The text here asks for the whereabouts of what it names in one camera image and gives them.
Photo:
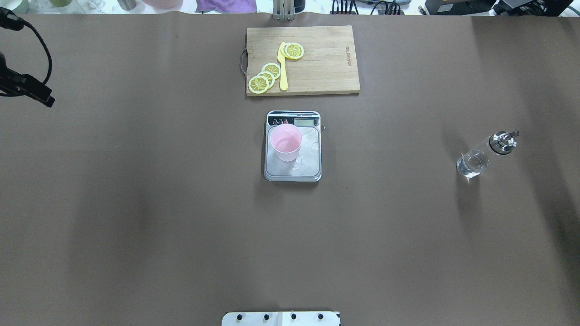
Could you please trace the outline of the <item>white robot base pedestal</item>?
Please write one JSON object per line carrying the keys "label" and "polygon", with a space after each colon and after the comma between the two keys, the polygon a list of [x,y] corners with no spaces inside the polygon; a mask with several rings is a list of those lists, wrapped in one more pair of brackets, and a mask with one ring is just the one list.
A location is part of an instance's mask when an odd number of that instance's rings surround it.
{"label": "white robot base pedestal", "polygon": [[339,312],[334,311],[277,311],[229,312],[224,314],[222,326],[341,326]]}

